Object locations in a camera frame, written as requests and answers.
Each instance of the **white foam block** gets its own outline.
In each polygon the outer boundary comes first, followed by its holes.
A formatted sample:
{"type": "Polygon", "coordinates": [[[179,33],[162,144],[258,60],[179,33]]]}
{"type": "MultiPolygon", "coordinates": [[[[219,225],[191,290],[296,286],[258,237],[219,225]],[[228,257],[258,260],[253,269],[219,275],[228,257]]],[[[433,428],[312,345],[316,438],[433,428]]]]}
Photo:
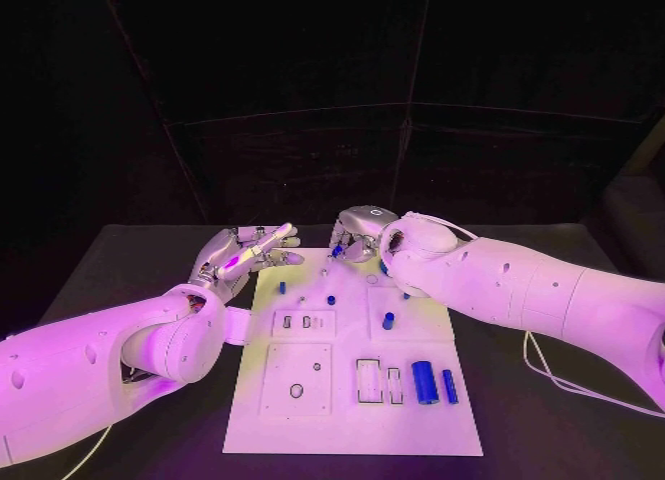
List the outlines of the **white foam block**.
{"type": "Polygon", "coordinates": [[[365,264],[345,264],[336,260],[328,262],[328,249],[294,251],[306,257],[303,265],[260,272],[253,303],[253,342],[242,351],[224,452],[483,455],[452,340],[452,325],[449,317],[443,317],[447,315],[444,307],[428,299],[402,300],[404,303],[398,302],[391,307],[395,309],[395,325],[398,328],[401,319],[413,318],[411,333],[404,332],[407,335],[402,334],[402,338],[378,335],[371,338],[371,322],[381,325],[382,317],[371,318],[369,312],[372,309],[385,309],[382,304],[390,302],[390,296],[401,298],[392,280],[379,272],[378,260],[365,264]],[[322,275],[322,269],[328,270],[326,275],[322,275]],[[281,281],[286,282],[284,295],[279,293],[281,281]],[[336,297],[333,306],[326,302],[329,295],[336,297]],[[299,303],[302,296],[306,297],[303,304],[299,303]],[[420,311],[411,310],[411,302],[417,300],[431,304],[426,310],[417,305],[414,307],[420,311]],[[310,338],[304,333],[300,336],[287,333],[286,338],[274,336],[277,312],[296,310],[332,310],[336,317],[335,335],[325,335],[325,339],[310,338]],[[277,346],[277,352],[280,345],[296,347],[283,347],[274,358],[268,356],[273,345],[277,346]],[[325,346],[329,347],[330,358],[325,360],[320,356],[317,358],[323,360],[316,362],[313,356],[325,353],[319,352],[325,346]],[[358,402],[358,359],[379,360],[381,404],[358,402]],[[434,405],[420,405],[415,397],[411,363],[418,360],[428,360],[433,364],[440,396],[440,403],[434,405]],[[325,403],[325,377],[310,376],[323,372],[325,361],[330,365],[329,403],[325,403]],[[313,365],[320,363],[319,371],[309,370],[312,362],[313,365]],[[281,368],[286,373],[271,373],[281,368]],[[387,381],[388,368],[400,369],[401,387],[387,381]],[[447,403],[443,369],[452,370],[457,405],[447,403]],[[299,378],[309,388],[302,383],[303,393],[293,399],[290,388],[299,378]],[[390,403],[390,388],[401,388],[402,403],[398,405],[390,403]],[[276,407],[279,412],[270,412],[273,402],[280,402],[276,407]]]}

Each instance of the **blue cylinder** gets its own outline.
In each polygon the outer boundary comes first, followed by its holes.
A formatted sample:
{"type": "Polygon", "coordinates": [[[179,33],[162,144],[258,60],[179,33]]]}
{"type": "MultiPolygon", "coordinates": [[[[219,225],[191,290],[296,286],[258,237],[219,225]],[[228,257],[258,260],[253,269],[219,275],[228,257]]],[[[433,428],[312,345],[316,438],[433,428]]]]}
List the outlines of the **blue cylinder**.
{"type": "Polygon", "coordinates": [[[411,364],[414,374],[415,396],[421,405],[431,405],[440,401],[437,397],[436,378],[433,377],[433,367],[426,360],[411,364]]]}
{"type": "Polygon", "coordinates": [[[454,379],[452,378],[452,372],[443,370],[444,390],[447,391],[447,402],[454,405],[459,403],[457,389],[454,388],[454,379]]]}
{"type": "Polygon", "coordinates": [[[394,325],[394,313],[387,312],[385,313],[385,318],[382,319],[382,328],[385,330],[391,330],[394,325]]]}

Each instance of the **table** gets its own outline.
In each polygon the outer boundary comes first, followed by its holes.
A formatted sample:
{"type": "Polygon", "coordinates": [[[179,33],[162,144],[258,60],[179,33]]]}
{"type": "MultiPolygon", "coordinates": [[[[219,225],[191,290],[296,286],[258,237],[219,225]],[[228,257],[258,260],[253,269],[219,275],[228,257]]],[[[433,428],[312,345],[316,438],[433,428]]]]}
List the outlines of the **table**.
{"type": "MultiPolygon", "coordinates": [[[[157,296],[186,280],[219,226],[120,226],[101,230],[42,323],[157,296]]],[[[302,246],[326,246],[330,225],[299,227],[302,246]]],[[[612,271],[586,228],[473,226],[482,236],[612,271]]],[[[232,305],[250,307],[255,281],[232,305]]],[[[460,363],[485,456],[391,457],[221,453],[241,348],[224,346],[204,380],[155,401],[111,428],[72,478],[202,479],[636,479],[665,478],[665,420],[560,390],[522,361],[522,333],[452,312],[460,363]]],[[[554,373],[650,406],[603,360],[538,336],[554,373]]],[[[0,479],[59,479],[95,443],[0,470],[0,479]]]]}

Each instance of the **robotic hand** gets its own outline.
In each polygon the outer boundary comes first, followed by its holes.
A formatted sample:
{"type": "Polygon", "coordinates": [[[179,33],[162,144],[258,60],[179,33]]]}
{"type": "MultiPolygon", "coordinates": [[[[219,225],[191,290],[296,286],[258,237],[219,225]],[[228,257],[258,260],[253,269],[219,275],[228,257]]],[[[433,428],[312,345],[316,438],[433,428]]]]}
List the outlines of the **robotic hand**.
{"type": "Polygon", "coordinates": [[[67,447],[206,375],[222,343],[247,342],[250,311],[224,304],[248,272],[303,262],[273,250],[299,245],[293,235],[289,223],[222,230],[165,295],[0,342],[0,467],[67,447]]]}
{"type": "Polygon", "coordinates": [[[381,208],[353,207],[339,214],[335,256],[366,261],[375,246],[405,293],[584,348],[625,372],[665,411],[665,283],[573,265],[476,237],[436,217],[408,212],[398,219],[381,208]],[[362,247],[348,246],[349,239],[362,247]]]}

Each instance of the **circular hole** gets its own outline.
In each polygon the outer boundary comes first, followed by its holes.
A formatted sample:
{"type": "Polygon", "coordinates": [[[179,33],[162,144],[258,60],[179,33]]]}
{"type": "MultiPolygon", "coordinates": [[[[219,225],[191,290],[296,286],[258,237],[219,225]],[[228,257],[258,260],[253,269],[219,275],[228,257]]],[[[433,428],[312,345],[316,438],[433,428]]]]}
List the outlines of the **circular hole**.
{"type": "Polygon", "coordinates": [[[303,395],[303,385],[300,385],[300,383],[294,383],[289,389],[289,393],[291,394],[293,398],[300,398],[303,395]]]}

